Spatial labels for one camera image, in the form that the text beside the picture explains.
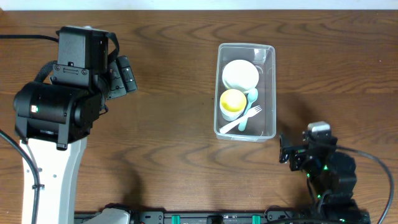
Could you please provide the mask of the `white plastic cup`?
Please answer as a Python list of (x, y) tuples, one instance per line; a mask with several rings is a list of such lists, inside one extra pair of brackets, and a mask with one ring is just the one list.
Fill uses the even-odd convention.
[(222, 104), (220, 104), (220, 111), (221, 111), (221, 116), (241, 116), (243, 111), (245, 110), (245, 108), (243, 108), (242, 110), (236, 111), (236, 112), (231, 112), (228, 111), (224, 108), (224, 106)]

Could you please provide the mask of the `yellow plastic cup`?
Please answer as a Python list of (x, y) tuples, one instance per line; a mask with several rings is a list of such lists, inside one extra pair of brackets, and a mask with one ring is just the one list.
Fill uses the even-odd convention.
[(245, 109), (247, 99), (243, 92), (236, 89), (229, 89), (221, 94), (220, 103), (224, 110), (237, 113)]

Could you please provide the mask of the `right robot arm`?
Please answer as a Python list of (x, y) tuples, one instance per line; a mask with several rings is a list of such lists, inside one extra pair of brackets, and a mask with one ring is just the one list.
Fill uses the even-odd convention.
[(294, 213), (295, 218), (340, 223), (370, 223), (367, 211), (353, 199), (357, 182), (354, 158), (336, 150), (338, 138), (331, 131), (303, 133), (304, 143), (293, 146), (279, 135), (279, 162), (289, 163), (291, 171), (307, 174), (307, 187), (313, 200), (308, 208)]

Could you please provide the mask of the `grey plastic cup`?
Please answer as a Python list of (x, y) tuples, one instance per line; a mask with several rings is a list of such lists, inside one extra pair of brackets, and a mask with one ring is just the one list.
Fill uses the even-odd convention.
[(222, 115), (222, 118), (226, 121), (234, 121), (234, 120), (238, 119), (239, 116), (224, 116), (224, 115)]

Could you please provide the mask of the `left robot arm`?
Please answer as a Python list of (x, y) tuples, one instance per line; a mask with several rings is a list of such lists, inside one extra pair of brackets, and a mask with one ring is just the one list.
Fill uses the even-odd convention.
[(58, 59), (14, 97), (15, 132), (24, 166), (23, 223), (73, 223), (78, 169), (93, 123), (106, 102), (137, 84), (112, 32), (65, 26)]

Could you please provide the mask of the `white plastic bowl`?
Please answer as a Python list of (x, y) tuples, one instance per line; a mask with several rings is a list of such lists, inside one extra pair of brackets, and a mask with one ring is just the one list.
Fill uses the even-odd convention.
[(257, 86), (259, 72), (251, 62), (233, 60), (224, 66), (221, 79), (226, 89), (236, 89), (247, 93)]

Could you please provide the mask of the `mint green plastic spoon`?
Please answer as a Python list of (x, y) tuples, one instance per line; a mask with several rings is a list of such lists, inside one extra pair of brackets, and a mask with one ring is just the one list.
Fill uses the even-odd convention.
[[(247, 100), (248, 100), (248, 104), (246, 106), (246, 109), (244, 111), (244, 115), (249, 111), (249, 109), (251, 108), (252, 104), (257, 100), (258, 98), (258, 90), (257, 88), (253, 88), (248, 92), (247, 95)], [(246, 129), (246, 125), (247, 125), (247, 121), (248, 119), (245, 119), (244, 121), (242, 121), (239, 126), (238, 126), (238, 130), (243, 132)]]

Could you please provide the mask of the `white plastic fork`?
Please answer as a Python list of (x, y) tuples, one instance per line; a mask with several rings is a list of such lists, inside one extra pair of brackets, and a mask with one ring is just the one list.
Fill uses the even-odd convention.
[(226, 134), (228, 131), (233, 129), (235, 126), (239, 125), (242, 123), (245, 119), (251, 118), (255, 115), (257, 115), (260, 111), (262, 111), (262, 108), (260, 105), (255, 106), (253, 108), (250, 108), (246, 114), (244, 114), (242, 117), (224, 125), (223, 127), (220, 128), (220, 133), (221, 134)]

